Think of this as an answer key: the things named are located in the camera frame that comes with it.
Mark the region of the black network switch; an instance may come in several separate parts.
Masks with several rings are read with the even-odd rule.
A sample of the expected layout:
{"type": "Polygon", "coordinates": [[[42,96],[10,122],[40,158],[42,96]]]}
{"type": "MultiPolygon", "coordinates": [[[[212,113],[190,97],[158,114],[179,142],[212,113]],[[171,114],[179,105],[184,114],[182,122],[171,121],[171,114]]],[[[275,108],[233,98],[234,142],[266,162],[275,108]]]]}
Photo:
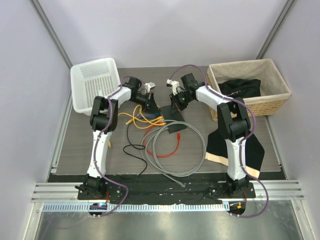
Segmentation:
{"type": "MultiPolygon", "coordinates": [[[[162,113],[163,118],[166,120],[167,124],[173,123],[173,121],[185,122],[183,115],[177,111],[177,109],[172,110],[171,105],[166,105],[160,107],[160,112],[162,113]]],[[[171,124],[168,127],[168,132],[170,134],[177,133],[179,131],[183,131],[187,128],[184,124],[171,124]]]]}

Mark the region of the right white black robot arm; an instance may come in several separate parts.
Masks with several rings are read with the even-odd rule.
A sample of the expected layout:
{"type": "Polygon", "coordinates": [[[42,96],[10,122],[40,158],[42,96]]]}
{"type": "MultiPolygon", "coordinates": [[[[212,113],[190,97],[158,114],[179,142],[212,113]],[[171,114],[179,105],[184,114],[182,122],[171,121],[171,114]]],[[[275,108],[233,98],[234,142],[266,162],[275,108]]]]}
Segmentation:
{"type": "Polygon", "coordinates": [[[228,158],[224,193],[236,198],[249,187],[245,148],[247,138],[251,136],[251,122],[247,106],[239,98],[217,92],[207,82],[197,82],[191,73],[184,75],[181,80],[183,87],[178,81],[166,80],[166,85],[172,89],[169,95],[171,109],[180,112],[191,101],[198,101],[216,110],[218,131],[225,140],[228,158]]]}

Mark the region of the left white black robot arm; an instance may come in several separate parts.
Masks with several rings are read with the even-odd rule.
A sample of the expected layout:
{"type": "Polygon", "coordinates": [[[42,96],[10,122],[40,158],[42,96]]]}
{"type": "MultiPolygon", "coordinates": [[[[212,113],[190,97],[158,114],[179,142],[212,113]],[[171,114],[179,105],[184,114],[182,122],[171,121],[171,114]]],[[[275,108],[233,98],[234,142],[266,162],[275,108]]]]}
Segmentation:
{"type": "Polygon", "coordinates": [[[108,193],[108,185],[117,186],[120,190],[125,188],[106,176],[108,143],[117,127],[119,107],[123,103],[130,101],[141,105],[143,110],[160,113],[152,92],[155,87],[153,82],[143,83],[130,76],[128,82],[120,84],[111,93],[94,98],[89,120],[93,133],[92,153],[83,183],[75,186],[79,200],[102,199],[108,193]]]}

